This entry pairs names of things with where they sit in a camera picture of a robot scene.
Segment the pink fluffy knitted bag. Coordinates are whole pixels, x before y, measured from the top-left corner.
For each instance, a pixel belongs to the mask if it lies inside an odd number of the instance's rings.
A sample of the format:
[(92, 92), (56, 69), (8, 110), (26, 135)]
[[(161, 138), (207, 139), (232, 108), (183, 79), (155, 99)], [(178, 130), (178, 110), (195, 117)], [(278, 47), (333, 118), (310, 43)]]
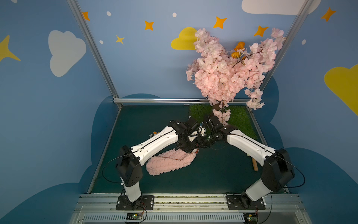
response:
[(146, 170), (149, 175), (155, 176), (184, 168), (193, 162), (198, 151), (198, 148), (195, 148), (191, 153), (181, 149), (166, 151), (149, 159), (146, 163)]

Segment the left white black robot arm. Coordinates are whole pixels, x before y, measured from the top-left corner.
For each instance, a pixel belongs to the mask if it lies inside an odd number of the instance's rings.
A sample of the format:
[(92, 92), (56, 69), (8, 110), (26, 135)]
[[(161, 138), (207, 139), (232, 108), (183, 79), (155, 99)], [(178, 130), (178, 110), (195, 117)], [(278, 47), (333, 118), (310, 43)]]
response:
[(127, 199), (134, 203), (142, 197), (139, 186), (143, 177), (142, 166), (158, 152), (171, 144), (177, 144), (184, 153), (192, 153), (198, 149), (198, 140), (204, 135), (205, 128), (194, 118), (186, 122), (171, 120), (168, 126), (147, 141), (132, 147), (121, 147), (115, 168)]

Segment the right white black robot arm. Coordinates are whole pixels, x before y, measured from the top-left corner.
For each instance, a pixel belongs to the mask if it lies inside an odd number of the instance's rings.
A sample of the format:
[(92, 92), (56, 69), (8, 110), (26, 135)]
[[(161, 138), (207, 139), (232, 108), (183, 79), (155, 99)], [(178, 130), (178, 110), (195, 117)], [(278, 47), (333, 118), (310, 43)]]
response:
[(241, 193), (241, 204), (248, 208), (263, 196), (278, 192), (294, 177), (294, 166), (285, 149), (275, 150), (248, 137), (241, 130), (229, 124), (222, 124), (211, 114), (204, 117), (203, 126), (209, 130), (202, 138), (201, 144), (210, 146), (216, 141), (225, 140), (253, 159), (262, 167), (261, 178)]

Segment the yellow toy shovel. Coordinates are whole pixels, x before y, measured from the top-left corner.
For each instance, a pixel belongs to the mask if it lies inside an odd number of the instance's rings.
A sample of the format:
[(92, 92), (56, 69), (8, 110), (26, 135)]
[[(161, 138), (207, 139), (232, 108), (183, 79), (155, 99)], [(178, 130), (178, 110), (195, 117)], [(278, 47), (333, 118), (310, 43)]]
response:
[(252, 164), (253, 164), (254, 171), (258, 171), (257, 161), (254, 158), (252, 158)]

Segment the pink cherry blossom tree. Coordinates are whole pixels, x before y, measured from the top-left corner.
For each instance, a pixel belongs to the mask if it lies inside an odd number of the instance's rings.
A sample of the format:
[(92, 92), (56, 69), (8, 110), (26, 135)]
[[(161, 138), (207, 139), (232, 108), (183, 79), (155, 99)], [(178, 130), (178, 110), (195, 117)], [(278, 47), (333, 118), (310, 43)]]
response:
[(209, 100), (219, 122), (228, 123), (231, 115), (228, 104), (241, 90), (249, 97), (247, 107), (261, 109), (265, 103), (260, 86), (275, 65), (277, 51), (283, 47), (284, 31), (273, 28), (270, 38), (232, 52), (226, 51), (219, 39), (205, 29), (198, 30), (195, 37), (194, 46), (201, 56), (188, 66), (187, 80), (193, 81)]

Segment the right green circuit board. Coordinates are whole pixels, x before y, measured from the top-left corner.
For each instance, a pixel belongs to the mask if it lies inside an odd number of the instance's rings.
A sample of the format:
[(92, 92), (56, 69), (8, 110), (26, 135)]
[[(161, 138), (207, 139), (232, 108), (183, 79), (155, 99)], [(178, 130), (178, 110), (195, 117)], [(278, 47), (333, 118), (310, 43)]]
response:
[(258, 223), (258, 215), (256, 213), (244, 213), (244, 224), (257, 224)]

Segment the green circuit board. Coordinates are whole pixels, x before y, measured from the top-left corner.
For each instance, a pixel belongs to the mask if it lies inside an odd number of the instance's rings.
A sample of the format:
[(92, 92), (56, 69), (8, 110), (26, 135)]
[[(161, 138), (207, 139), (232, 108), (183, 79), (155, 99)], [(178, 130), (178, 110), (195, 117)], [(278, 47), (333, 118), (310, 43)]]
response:
[(258, 223), (258, 215), (256, 213), (244, 213), (244, 224), (257, 224)]
[(134, 222), (140, 222), (142, 221), (143, 215), (139, 213), (127, 213), (126, 215), (126, 222), (134, 221)]

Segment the left green circuit board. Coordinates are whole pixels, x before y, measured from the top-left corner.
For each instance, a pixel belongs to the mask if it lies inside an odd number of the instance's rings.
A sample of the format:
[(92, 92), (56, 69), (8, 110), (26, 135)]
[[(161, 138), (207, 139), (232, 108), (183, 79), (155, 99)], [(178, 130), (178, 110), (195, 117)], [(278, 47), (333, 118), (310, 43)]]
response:
[(134, 222), (140, 222), (142, 221), (143, 215), (139, 213), (127, 213), (126, 215), (126, 222), (134, 221)]

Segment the aluminium cage frame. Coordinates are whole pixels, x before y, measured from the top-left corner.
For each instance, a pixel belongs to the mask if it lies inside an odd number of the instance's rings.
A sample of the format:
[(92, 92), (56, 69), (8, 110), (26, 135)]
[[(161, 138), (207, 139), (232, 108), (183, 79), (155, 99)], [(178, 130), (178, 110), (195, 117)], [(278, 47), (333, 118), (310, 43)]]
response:
[[(278, 52), (277, 56), (277, 62), (276, 62), (276, 68), (273, 68), (268, 74), (266, 75), (266, 78), (263, 81), (262, 88), (266, 88), (268, 83), (273, 77), (274, 72), (277, 70), (277, 67), (281, 63), (282, 59), (284, 58), (284, 55), (286, 54), (287, 50), (289, 49), (292, 41), (294, 40), (295, 36), (299, 32), (300, 28), (302, 27), (303, 23), (305, 22), (307, 16), (309, 15), (309, 8), (313, 5), (314, 1), (303, 1), (303, 3), (300, 6), (300, 9), (298, 10), (298, 13), (295, 15), (295, 19), (288, 30), (287, 33), (287, 40), (283, 44), (283, 48)], [(194, 98), (148, 98), (148, 97), (141, 97), (141, 98), (119, 98), (117, 90), (115, 89), (114, 83), (112, 81), (112, 78), (108, 72), (108, 69), (106, 68), (104, 64), (104, 60), (102, 56), (100, 55), (99, 49), (96, 46), (94, 42), (93, 35), (90, 32), (90, 29), (88, 25), (85, 22), (85, 18), (83, 15), (80, 15), (80, 4), (78, 1), (67, 1), (82, 33), (84, 34), (86, 42), (89, 44), (89, 48), (95, 58), (96, 63), (98, 64), (98, 67), (104, 77), (104, 80), (109, 87), (109, 90), (111, 94), (113, 95), (113, 103), (117, 105), (119, 108), (119, 111), (117, 113), (116, 121), (114, 122), (110, 137), (106, 143), (105, 149), (102, 153), (101, 159), (99, 161), (99, 164), (97, 166), (97, 169), (95, 171), (95, 174), (92, 178), (91, 184), (89, 186), (87, 194), (92, 194), (93, 187), (96, 182), (96, 178), (99, 177), (99, 171), (100, 167), (103, 164), (103, 159), (105, 157), (105, 154), (107, 152), (107, 148), (109, 146), (109, 143), (112, 139), (112, 133), (115, 129), (116, 122), (118, 120), (119, 114), (121, 112), (121, 109), (123, 107), (123, 103), (128, 104), (134, 104), (134, 105), (208, 105), (209, 101), (207, 99), (194, 99)], [(244, 105), (248, 102), (248, 99), (234, 99), (230, 103), (233, 105)], [(246, 107), (247, 113), (250, 115), (252, 124), (255, 126), (256, 132), (258, 133), (258, 136), (260, 137), (262, 143), (267, 145), (267, 141), (262, 133), (262, 130), (257, 122), (256, 117), (254, 116), (254, 113), (251, 109)]]

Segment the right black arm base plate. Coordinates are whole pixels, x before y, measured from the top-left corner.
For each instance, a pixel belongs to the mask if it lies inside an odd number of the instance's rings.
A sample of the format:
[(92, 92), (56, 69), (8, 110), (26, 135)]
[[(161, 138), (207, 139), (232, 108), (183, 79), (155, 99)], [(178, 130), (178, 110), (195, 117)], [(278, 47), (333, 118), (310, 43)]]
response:
[(227, 200), (228, 209), (231, 211), (239, 211), (239, 210), (266, 210), (266, 206), (263, 200), (258, 200), (256, 202), (250, 202), (249, 204), (245, 204), (241, 200), (241, 195), (228, 194), (225, 196)]

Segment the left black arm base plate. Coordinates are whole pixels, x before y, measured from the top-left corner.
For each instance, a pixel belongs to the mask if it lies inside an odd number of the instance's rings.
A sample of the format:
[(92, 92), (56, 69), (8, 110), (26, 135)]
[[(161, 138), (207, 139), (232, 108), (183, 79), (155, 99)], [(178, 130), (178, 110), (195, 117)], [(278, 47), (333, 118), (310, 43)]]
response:
[(152, 195), (144, 195), (138, 198), (136, 201), (131, 202), (128, 196), (121, 195), (118, 197), (116, 210), (117, 211), (139, 211), (145, 209), (146, 211), (152, 211), (154, 207), (155, 197)]

